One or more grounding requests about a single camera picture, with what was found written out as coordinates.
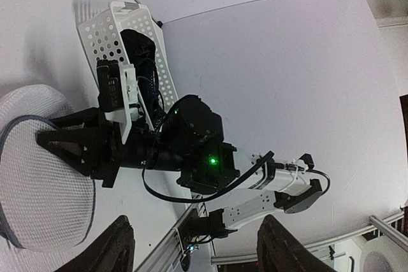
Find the dark navy lace bra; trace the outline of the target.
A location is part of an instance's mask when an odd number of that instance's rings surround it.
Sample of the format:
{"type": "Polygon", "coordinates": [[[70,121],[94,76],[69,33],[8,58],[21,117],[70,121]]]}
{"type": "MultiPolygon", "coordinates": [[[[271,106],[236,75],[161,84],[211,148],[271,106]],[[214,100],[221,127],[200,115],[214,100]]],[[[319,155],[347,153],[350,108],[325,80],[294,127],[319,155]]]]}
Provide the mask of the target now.
{"type": "Polygon", "coordinates": [[[156,67],[156,45],[152,39],[133,29],[121,33],[122,42],[130,63],[136,70],[136,79],[145,103],[147,114],[154,127],[164,117],[159,92],[159,76],[156,67]]]}

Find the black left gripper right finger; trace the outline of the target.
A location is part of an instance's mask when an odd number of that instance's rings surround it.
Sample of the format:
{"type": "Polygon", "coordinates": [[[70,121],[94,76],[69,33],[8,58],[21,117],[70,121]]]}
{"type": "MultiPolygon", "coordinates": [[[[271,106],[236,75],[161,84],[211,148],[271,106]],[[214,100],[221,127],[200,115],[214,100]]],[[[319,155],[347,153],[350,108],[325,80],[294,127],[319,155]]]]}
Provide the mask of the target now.
{"type": "Polygon", "coordinates": [[[267,215],[261,223],[256,251],[260,271],[333,271],[312,255],[273,215],[267,215]]]}

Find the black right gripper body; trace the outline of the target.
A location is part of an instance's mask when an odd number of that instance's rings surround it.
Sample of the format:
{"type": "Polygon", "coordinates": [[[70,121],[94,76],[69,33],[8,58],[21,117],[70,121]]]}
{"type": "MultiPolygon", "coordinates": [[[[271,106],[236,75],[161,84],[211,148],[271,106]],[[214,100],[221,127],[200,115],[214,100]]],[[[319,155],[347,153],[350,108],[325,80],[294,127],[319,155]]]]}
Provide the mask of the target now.
{"type": "Polygon", "coordinates": [[[175,171],[181,187],[211,195],[238,178],[236,151],[224,140],[222,117],[198,96],[186,95],[170,108],[159,132],[133,126],[125,145],[103,150],[103,159],[116,168],[175,171]]]}

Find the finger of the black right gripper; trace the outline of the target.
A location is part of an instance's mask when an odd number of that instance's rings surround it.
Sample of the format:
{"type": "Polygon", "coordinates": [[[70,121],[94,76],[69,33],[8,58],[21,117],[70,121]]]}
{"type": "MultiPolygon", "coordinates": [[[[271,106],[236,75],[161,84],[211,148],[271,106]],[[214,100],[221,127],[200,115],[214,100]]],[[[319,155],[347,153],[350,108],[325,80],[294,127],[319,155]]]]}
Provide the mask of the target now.
{"type": "Polygon", "coordinates": [[[88,108],[63,117],[50,119],[51,123],[60,128],[104,129],[105,119],[99,108],[88,108]]]}
{"type": "Polygon", "coordinates": [[[84,176],[98,167],[105,140],[97,127],[39,132],[37,144],[84,176]]]}

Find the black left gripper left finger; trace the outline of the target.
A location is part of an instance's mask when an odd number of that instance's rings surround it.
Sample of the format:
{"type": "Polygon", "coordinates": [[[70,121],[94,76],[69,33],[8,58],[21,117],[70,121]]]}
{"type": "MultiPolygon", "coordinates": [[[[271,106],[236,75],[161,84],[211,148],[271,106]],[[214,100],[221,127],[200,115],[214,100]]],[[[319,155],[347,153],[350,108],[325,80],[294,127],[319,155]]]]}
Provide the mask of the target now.
{"type": "Polygon", "coordinates": [[[132,271],[135,237],[129,219],[121,215],[81,254],[65,264],[66,271],[132,271]]]}

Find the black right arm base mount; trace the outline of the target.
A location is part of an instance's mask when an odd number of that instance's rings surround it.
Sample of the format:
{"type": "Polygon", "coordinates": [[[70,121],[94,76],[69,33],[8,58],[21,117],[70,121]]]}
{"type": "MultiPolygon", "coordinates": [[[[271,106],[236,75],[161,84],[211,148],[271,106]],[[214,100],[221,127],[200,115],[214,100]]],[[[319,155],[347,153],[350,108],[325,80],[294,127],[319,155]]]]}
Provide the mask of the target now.
{"type": "Polygon", "coordinates": [[[222,213],[224,210],[218,209],[209,213],[207,217],[200,217],[198,210],[193,210],[187,215],[186,219],[179,227],[179,233],[182,239],[183,246],[188,247],[193,244],[193,240],[198,236],[207,236],[211,238],[227,238],[230,233],[235,230],[226,228],[222,213]]]}

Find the aluminium table front rail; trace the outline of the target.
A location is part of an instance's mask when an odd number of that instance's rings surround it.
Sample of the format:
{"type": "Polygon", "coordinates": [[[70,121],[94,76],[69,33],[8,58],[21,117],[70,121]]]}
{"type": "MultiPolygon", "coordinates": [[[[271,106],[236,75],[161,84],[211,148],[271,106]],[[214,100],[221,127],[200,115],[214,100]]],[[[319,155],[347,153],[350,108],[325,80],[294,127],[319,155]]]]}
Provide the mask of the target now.
{"type": "Polygon", "coordinates": [[[197,245],[184,230],[194,217],[207,215],[204,204],[192,204],[171,227],[136,271],[215,271],[211,265],[211,244],[197,245]]]}

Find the white mesh laundry bag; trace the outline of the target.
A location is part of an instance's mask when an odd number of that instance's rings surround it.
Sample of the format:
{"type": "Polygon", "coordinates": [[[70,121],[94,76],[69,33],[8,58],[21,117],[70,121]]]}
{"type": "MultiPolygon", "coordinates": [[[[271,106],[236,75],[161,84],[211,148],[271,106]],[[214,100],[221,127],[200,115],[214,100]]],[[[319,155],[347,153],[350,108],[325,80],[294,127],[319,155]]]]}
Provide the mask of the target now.
{"type": "Polygon", "coordinates": [[[14,247],[60,252],[81,244],[94,218],[96,187],[39,146],[51,118],[72,107],[48,85],[27,85],[1,98],[1,236],[14,247]]]}

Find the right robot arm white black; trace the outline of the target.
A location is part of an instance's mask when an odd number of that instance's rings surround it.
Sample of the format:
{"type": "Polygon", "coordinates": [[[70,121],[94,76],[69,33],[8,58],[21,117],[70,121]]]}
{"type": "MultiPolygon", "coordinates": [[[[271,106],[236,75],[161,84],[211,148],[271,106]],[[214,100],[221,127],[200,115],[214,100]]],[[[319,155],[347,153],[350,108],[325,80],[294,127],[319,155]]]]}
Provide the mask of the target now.
{"type": "Polygon", "coordinates": [[[105,188],[113,187],[120,168],[135,168],[178,173],[177,183],[191,191],[191,198],[147,188],[154,197],[171,203],[206,203],[234,189],[256,192],[254,198],[211,211],[206,217],[192,213],[179,228],[186,241],[226,238],[249,222],[278,211],[300,213],[330,188],[321,184],[328,175],[315,169],[309,154],[277,161],[273,152],[248,154],[226,143],[221,117],[195,95],[184,96],[168,111],[160,111],[153,128],[134,122],[126,134],[99,108],[51,123],[51,131],[38,133],[39,146],[81,175],[100,180],[105,188]]]}

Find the white plastic basket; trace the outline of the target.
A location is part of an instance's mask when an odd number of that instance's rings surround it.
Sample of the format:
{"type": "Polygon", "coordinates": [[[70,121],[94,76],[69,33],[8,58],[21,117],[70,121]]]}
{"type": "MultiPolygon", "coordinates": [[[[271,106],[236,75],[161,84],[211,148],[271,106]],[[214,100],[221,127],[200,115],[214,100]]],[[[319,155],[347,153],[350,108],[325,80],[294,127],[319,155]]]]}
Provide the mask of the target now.
{"type": "Polygon", "coordinates": [[[155,43],[159,105],[167,112],[179,97],[168,68],[163,32],[143,4],[113,1],[107,9],[79,21],[78,35],[94,79],[98,79],[97,61],[102,59],[116,60],[120,67],[130,68],[131,63],[120,35],[125,29],[136,30],[155,43]]]}

